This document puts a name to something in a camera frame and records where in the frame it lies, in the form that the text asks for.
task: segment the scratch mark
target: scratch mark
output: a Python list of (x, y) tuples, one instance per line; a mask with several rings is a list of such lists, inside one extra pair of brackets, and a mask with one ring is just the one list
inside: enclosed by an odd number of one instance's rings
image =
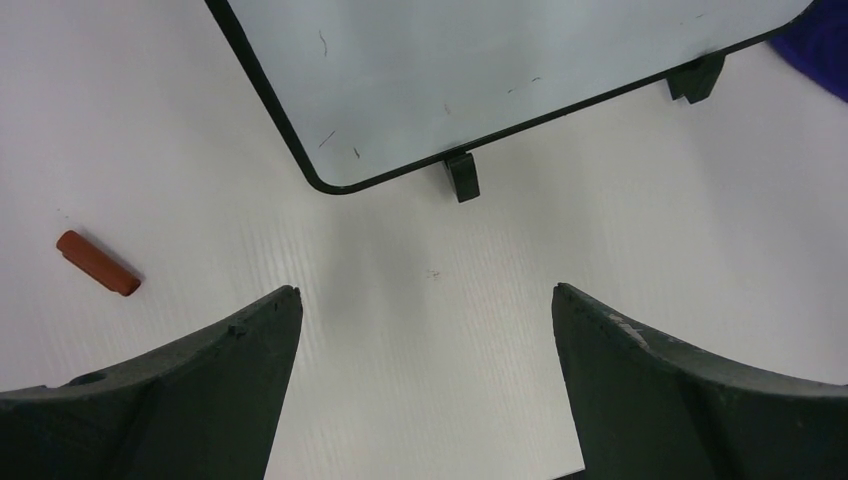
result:
[(318, 36), (321, 37), (321, 43), (324, 44), (324, 56), (327, 56), (327, 41), (324, 40), (324, 34), (321, 33), (321, 30), (318, 30)]
[(630, 335), (633, 340), (636, 340), (636, 343), (641, 345), (642, 348), (650, 350), (651, 347), (648, 346), (648, 342), (639, 334), (639, 331), (625, 322), (623, 318), (613, 313), (609, 315), (609, 319), (615, 322), (626, 334)]
[(323, 141), (323, 142), (321, 142), (321, 145), (318, 145), (318, 148), (323, 147), (323, 146), (324, 146), (324, 144), (325, 144), (325, 143), (327, 143), (327, 140), (329, 140), (329, 139), (330, 139), (330, 137), (332, 137), (332, 136), (333, 136), (333, 135), (335, 135), (335, 134), (336, 134), (336, 131), (335, 131), (335, 130), (333, 130), (333, 133), (331, 133), (331, 134), (327, 135), (327, 138), (325, 138), (325, 139), (324, 139), (324, 141)]

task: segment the white surface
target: white surface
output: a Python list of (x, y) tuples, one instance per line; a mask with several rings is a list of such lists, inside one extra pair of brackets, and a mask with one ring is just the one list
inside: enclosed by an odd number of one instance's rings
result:
[(762, 35), (811, 1), (229, 0), (318, 176), (342, 187)]
[[(766, 47), (687, 107), (646, 87), (441, 166), (307, 185), (202, 2), (0, 16), (0, 389), (60, 385), (282, 284), (306, 310), (267, 478), (582, 466), (550, 300), (573, 283), (735, 360), (848, 383), (848, 107)], [(88, 232), (130, 298), (54, 249)]]

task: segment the whiteboard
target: whiteboard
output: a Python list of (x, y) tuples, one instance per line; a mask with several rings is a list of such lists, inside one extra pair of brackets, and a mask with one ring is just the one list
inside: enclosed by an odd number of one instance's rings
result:
[(758, 37), (810, 3), (229, 0), (236, 26), (216, 16), (231, 44), (249, 42), (233, 46), (243, 65), (258, 60), (310, 183), (346, 193)]

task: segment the hole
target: hole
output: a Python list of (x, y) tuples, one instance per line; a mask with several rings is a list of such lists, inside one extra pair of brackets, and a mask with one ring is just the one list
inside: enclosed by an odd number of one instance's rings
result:
[(99, 382), (104, 378), (106, 378), (106, 374), (103, 372), (86, 373), (85, 375), (80, 375), (79, 377), (68, 382), (68, 386), (75, 387), (77, 385), (88, 385), (91, 383)]

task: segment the black border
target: black border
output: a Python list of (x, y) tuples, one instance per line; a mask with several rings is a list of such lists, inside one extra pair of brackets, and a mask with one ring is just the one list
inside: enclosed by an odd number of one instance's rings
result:
[[(664, 72), (657, 73), (656, 75), (651, 75), (648, 78), (643, 78), (642, 80), (633, 82), (629, 85), (616, 88), (615, 90), (610, 90), (607, 93), (592, 97), (587, 100), (583, 100), (582, 102), (575, 103), (571, 106), (561, 108), (559, 110), (555, 110), (551, 113), (542, 115), (541, 117), (536, 117), (532, 120), (519, 123), (518, 125), (506, 128), (499, 132), (486, 135), (482, 138), (478, 138), (477, 140), (468, 142), (458, 147), (451, 148), (449, 150), (445, 150), (442, 153), (437, 153), (436, 155), (432, 155), (417, 162), (410, 163), (390, 172), (377, 175), (376, 177), (369, 178), (368, 180), (353, 185), (340, 187), (325, 183), (323, 180), (321, 180), (321, 178), (318, 177), (318, 173), (315, 171), (315, 167), (312, 166), (312, 162), (309, 160), (309, 156), (306, 154), (306, 150), (303, 149), (303, 144), (300, 143), (300, 139), (297, 137), (297, 133), (294, 131), (294, 127), (292, 127), (288, 116), (286, 116), (286, 112), (283, 110), (283, 107), (280, 104), (276, 93), (274, 93), (274, 89), (271, 87), (271, 83), (265, 76), (265, 72), (262, 70), (262, 66), (259, 64), (259, 60), (253, 53), (253, 48), (250, 46), (250, 42), (248, 42), (247, 36), (245, 35), (244, 30), (242, 30), (241, 24), (239, 24), (238, 19), (236, 19), (232, 8), (230, 8), (229, 2), (227, 0), (205, 1), (206, 5), (209, 7), (209, 10), (212, 12), (212, 16), (215, 17), (215, 20), (218, 22), (218, 25), (221, 27), (221, 30), (224, 32), (224, 36), (230, 43), (230, 46), (232, 47), (233, 51), (236, 54), (236, 57), (241, 63), (242, 68), (244, 68), (244, 71), (247, 73), (247, 77), (250, 79), (250, 83), (253, 84), (253, 88), (256, 89), (256, 93), (259, 95), (259, 98), (262, 100), (262, 103), (268, 110), (268, 114), (271, 115), (271, 119), (274, 121), (274, 124), (277, 125), (277, 129), (280, 131), (280, 134), (282, 134), (283, 140), (285, 140), (286, 145), (288, 145), (289, 150), (291, 150), (294, 159), (297, 161), (298, 165), (300, 165), (300, 169), (306, 176), (306, 181), (309, 182), (310, 185), (315, 187), (316, 190), (331, 195), (346, 195), (349, 193), (358, 192), (368, 187), (377, 185), (378, 183), (385, 182), (386, 180), (390, 180), (392, 178), (399, 177), (414, 170), (418, 170), (419, 168), (426, 167), (427, 165), (431, 165), (433, 163), (441, 162), (449, 158), (462, 155), (463, 153), (466, 153), (469, 150), (482, 147), (483, 145), (494, 142), (495, 140), (500, 140), (512, 134), (527, 130), (528, 128), (532, 128), (537, 125), (541, 125), (545, 122), (549, 122), (555, 118), (568, 115), (569, 113), (574, 113), (583, 108), (591, 107), (592, 105), (595, 105), (597, 103), (631, 92), (638, 88), (642, 88), (646, 85), (650, 85), (651, 83), (658, 82), (681, 70), (685, 70), (693, 62), (697, 62), (697, 59), (693, 60), (692, 62), (687, 62), (683, 65), (668, 69)], [(778, 27), (770, 32), (758, 35), (750, 40), (737, 43), (736, 45), (725, 48), (724, 50), (720, 50), (715, 53), (719, 55), (729, 55), (733, 52), (742, 50), (743, 48), (748, 48), (752, 45), (765, 41), (768, 38), (779, 34), (783, 29), (789, 27), (790, 25), (798, 21), (799, 18), (808, 13), (818, 2), (819, 0), (812, 0), (810, 5), (807, 6), (807, 8), (803, 12), (801, 12), (800, 15), (798, 15), (795, 19), (793, 19), (791, 22), (782, 27)]]

